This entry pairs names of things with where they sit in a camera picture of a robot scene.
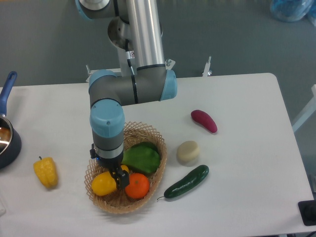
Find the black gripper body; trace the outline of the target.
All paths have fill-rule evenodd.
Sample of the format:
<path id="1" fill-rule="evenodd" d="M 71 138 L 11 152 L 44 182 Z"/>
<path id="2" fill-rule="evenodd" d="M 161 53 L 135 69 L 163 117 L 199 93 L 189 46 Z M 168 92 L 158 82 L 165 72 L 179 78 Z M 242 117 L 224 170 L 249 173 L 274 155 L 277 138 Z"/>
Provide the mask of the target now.
<path id="1" fill-rule="evenodd" d="M 95 144 L 91 145 L 90 156 L 96 159 L 99 166 L 107 168 L 112 174 L 122 175 L 123 144 L 114 150 L 102 150 Z"/>

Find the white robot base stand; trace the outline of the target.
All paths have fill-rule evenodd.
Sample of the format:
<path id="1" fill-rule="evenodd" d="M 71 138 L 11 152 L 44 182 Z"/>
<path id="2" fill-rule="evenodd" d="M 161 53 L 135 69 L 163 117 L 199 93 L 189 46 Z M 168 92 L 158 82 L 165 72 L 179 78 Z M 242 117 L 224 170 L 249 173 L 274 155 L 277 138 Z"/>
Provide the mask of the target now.
<path id="1" fill-rule="evenodd" d="M 123 22 L 120 17 L 115 17 L 108 26 L 108 37 L 112 45 L 117 49 L 119 68 L 109 69 L 114 72 L 116 76 L 122 77 L 125 75 L 136 74 L 137 63 L 135 60 L 134 50 L 131 43 L 125 45 L 125 40 L 131 40 L 130 25 Z M 172 59 L 166 59 L 165 67 L 171 70 L 175 66 L 176 62 Z M 202 77 L 209 77 L 212 75 L 211 56 L 209 56 L 204 69 L 201 72 Z M 86 82 L 89 82 L 91 75 L 97 70 L 90 70 L 89 66 L 86 65 L 88 78 Z"/>

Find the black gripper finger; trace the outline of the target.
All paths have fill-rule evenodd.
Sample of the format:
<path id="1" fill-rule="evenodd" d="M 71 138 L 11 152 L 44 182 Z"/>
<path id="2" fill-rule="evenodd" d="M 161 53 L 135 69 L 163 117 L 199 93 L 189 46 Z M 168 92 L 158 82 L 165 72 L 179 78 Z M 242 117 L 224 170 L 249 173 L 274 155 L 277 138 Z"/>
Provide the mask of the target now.
<path id="1" fill-rule="evenodd" d="M 111 177 L 116 183 L 117 189 L 125 189 L 129 185 L 129 169 L 126 165 L 111 168 Z"/>

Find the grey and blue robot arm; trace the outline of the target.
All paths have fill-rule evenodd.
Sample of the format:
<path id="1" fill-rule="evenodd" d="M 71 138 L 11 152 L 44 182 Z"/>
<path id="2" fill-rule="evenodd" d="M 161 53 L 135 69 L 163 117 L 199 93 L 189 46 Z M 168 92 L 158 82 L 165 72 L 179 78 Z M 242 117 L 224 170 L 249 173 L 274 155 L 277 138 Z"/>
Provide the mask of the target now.
<path id="1" fill-rule="evenodd" d="M 134 52 L 121 76 L 97 70 L 89 77 L 91 157 L 107 168 L 118 189 L 129 184 L 121 168 L 124 148 L 123 106 L 172 99 L 177 95 L 176 75 L 166 68 L 157 3 L 154 0 L 78 0 L 87 19 L 112 19 L 108 32 L 118 36 L 125 53 Z"/>

